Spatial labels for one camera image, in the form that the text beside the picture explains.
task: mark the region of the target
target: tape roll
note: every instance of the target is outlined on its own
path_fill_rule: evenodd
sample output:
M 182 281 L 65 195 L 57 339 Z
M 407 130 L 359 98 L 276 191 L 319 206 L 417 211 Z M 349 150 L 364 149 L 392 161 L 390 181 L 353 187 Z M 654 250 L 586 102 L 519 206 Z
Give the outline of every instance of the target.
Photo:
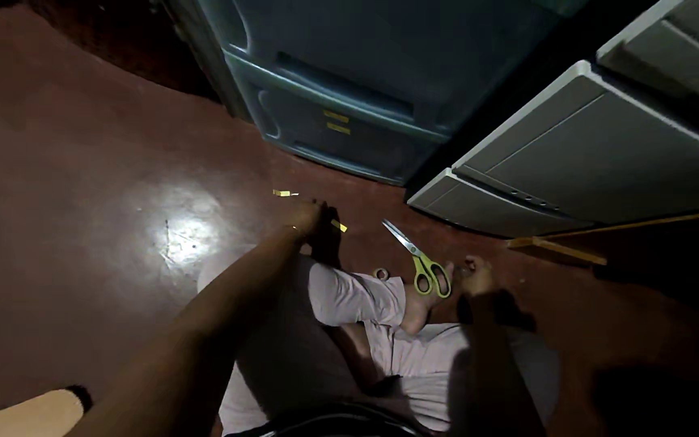
M 388 272 L 388 270 L 385 268 L 378 268 L 377 270 L 374 270 L 374 277 L 381 281 L 387 281 L 390 279 L 390 272 Z

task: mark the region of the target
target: scissors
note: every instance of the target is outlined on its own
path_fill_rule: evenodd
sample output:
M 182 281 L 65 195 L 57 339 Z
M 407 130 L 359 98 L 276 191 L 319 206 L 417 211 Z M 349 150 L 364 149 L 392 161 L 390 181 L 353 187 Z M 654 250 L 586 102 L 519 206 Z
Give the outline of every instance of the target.
M 417 271 L 414 275 L 414 288 L 417 290 L 417 293 L 428 295 L 435 289 L 439 297 L 444 299 L 448 298 L 449 294 L 452 293 L 452 284 L 447 277 L 447 273 L 444 271 L 443 267 L 441 267 L 441 264 L 434 263 L 429 257 L 425 256 L 425 253 L 422 253 L 422 251 L 412 243 L 412 240 L 406 238 L 406 235 L 403 235 L 389 220 L 382 220 L 382 224 L 401 244 L 403 244 L 403 247 L 405 247 L 409 253 L 412 253 L 414 268 Z M 447 282 L 446 290 L 442 290 L 439 285 L 439 274 Z

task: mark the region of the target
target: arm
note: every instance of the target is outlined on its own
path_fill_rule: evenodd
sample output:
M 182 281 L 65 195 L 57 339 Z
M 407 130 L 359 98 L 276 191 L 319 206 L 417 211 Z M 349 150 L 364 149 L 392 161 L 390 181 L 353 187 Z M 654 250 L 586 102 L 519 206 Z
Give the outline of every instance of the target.
M 546 435 L 533 399 L 519 374 L 506 332 L 495 323 L 492 293 L 497 287 L 489 263 L 467 257 L 471 274 L 462 287 L 471 325 L 471 383 L 476 393 L 476 421 L 493 435 Z
M 235 353 L 283 289 L 323 207 L 299 202 L 287 225 L 193 299 L 67 436 L 209 435 Z

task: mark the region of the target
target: bare foot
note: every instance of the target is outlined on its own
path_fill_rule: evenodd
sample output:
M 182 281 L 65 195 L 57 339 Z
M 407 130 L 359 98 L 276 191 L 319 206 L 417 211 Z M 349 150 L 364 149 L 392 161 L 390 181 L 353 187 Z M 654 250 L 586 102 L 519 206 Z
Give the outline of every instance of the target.
M 444 266 L 447 275 L 451 278 L 454 265 L 447 263 Z M 417 293 L 413 284 L 405 284 L 403 290 L 406 293 L 406 308 L 403 313 L 403 320 L 399 325 L 404 332 L 409 335 L 416 335 L 422 331 L 422 327 L 428 322 L 428 314 L 432 307 L 441 303 L 443 299 L 435 292 L 428 295 Z

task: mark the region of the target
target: yellow label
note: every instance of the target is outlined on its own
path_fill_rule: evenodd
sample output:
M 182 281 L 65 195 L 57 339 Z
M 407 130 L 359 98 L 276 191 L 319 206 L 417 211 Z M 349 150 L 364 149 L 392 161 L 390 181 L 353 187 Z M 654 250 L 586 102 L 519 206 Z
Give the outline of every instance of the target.
M 290 197 L 290 196 L 297 196 L 298 193 L 290 193 L 289 191 L 279 191 L 279 190 L 273 190 L 275 196 L 280 196 L 280 197 Z
M 325 114 L 326 117 L 335 118 L 336 120 L 341 121 L 342 123 L 350 122 L 349 117 L 345 117 L 342 114 L 336 114 L 335 112 L 331 112 L 329 110 L 322 110 L 322 113 Z
M 337 222 L 336 219 L 331 220 L 331 224 L 334 225 L 335 227 L 339 228 L 340 231 L 343 233 L 347 232 L 347 227 L 342 225 L 341 223 Z
M 333 129 L 336 132 L 341 132 L 343 134 L 349 135 L 349 129 L 347 129 L 344 126 L 339 126 L 338 124 L 333 124 L 333 123 L 325 123 L 325 126 L 328 126 L 328 129 Z

